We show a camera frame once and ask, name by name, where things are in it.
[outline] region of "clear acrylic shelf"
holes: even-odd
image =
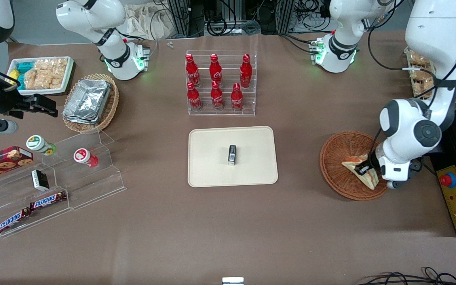
[[[15,169],[1,175],[0,178],[0,222],[8,219],[31,202],[61,191],[68,199],[40,207],[33,213],[15,222],[13,226],[0,233],[0,238],[7,237],[50,220],[68,211],[112,196],[126,189],[121,172],[112,164],[112,157],[107,145],[114,140],[98,129],[90,130],[55,143],[56,153],[41,156],[34,152],[35,164]],[[90,168],[76,163],[73,154],[78,148],[87,148],[99,159],[98,166]],[[35,169],[47,175],[50,190],[46,192],[34,188],[31,172]]]
[[[203,108],[199,111],[191,109],[189,101],[186,97],[188,105],[188,113],[190,115],[231,115],[231,116],[254,116],[257,110],[257,67],[258,54],[257,51],[187,51],[192,54],[195,63],[198,65],[201,85],[197,87]],[[223,72],[223,91],[224,109],[221,111],[214,110],[212,99],[210,97],[211,80],[210,80],[210,54],[217,54],[219,64]],[[251,66],[253,73],[251,83],[248,88],[241,88],[243,94],[242,110],[232,110],[232,94],[233,84],[240,83],[240,66],[242,64],[242,56],[248,53],[251,56]],[[185,72],[186,83],[189,81],[188,74]]]

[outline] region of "white device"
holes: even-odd
[[[124,6],[118,0],[71,0],[56,7],[59,23],[93,42],[105,57],[108,70],[129,80],[145,69],[143,47],[125,43],[115,27],[124,24]]]
[[[332,0],[330,12],[338,21],[338,29],[311,43],[315,63],[329,72],[346,70],[364,33],[362,19],[382,16],[394,4],[394,0]],[[406,28],[406,42],[413,51],[434,62],[435,76],[440,80],[436,82],[436,94],[429,99],[392,100],[380,113],[387,139],[374,150],[371,163],[380,167],[390,188],[410,178],[411,160],[435,148],[442,131],[454,119],[456,2],[452,8],[448,0],[416,0]]]

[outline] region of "woven basket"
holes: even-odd
[[[73,131],[77,132],[85,132],[94,128],[98,128],[100,130],[103,130],[108,126],[110,121],[112,121],[112,118],[116,114],[116,109],[117,109],[117,104],[119,103],[119,90],[117,89],[116,83],[110,76],[107,76],[105,74],[92,74],[85,76],[83,79],[93,79],[93,80],[105,80],[107,82],[110,82],[111,88],[110,88],[110,94],[108,97],[108,100],[105,105],[105,109],[103,110],[103,115],[101,117],[100,122],[97,125],[89,125],[89,124],[81,124],[81,123],[74,123],[71,121],[68,121],[65,116],[63,116],[63,121],[65,122],[66,126]],[[65,106],[68,104],[68,101],[71,98],[71,94],[73,93],[73,90],[75,90],[76,85],[81,81],[79,80],[75,85],[71,88],[68,97],[66,98]]]
[[[386,181],[379,173],[380,182],[371,190],[341,164],[348,156],[367,154],[373,139],[366,133],[346,131],[331,136],[321,148],[320,168],[323,177],[340,195],[357,201],[367,201],[376,199],[387,191]]]

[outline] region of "white tray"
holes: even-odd
[[[228,148],[237,146],[228,165]],[[277,181],[274,131],[267,126],[190,132],[188,183],[192,187],[273,184]]]
[[[66,64],[65,76],[63,77],[63,82],[61,83],[61,88],[54,88],[54,89],[26,89],[26,90],[19,90],[20,95],[23,96],[32,96],[33,94],[56,94],[65,92],[68,87],[69,78],[71,75],[71,70],[73,69],[74,60],[70,56],[54,56],[54,57],[30,57],[30,58],[17,58],[13,59],[9,64],[9,68],[7,71],[7,75],[10,75],[10,72],[17,68],[18,63],[28,63],[28,62],[35,62],[38,59],[54,59],[54,58],[63,58],[67,59],[68,63]]]

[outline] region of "table surface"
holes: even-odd
[[[318,35],[304,35],[315,38]],[[403,31],[374,32],[378,59],[402,66]],[[331,135],[375,134],[391,99],[409,97],[406,72],[384,70],[366,37],[344,73],[312,66],[278,36],[202,37],[160,43],[149,71],[116,81],[121,99],[105,129],[127,190],[0,239],[0,284],[356,284],[420,267],[456,275],[456,238],[436,177],[422,171],[403,189],[367,202],[348,200],[323,179],[319,152]],[[108,74],[94,45],[10,44],[10,58],[71,56],[75,82]],[[255,117],[196,117],[186,111],[186,50],[257,50]],[[65,97],[53,97],[62,112]],[[39,133],[76,133],[60,118],[25,114],[0,135],[0,150]],[[197,128],[270,126],[279,180],[272,185],[192,188],[188,134]]]

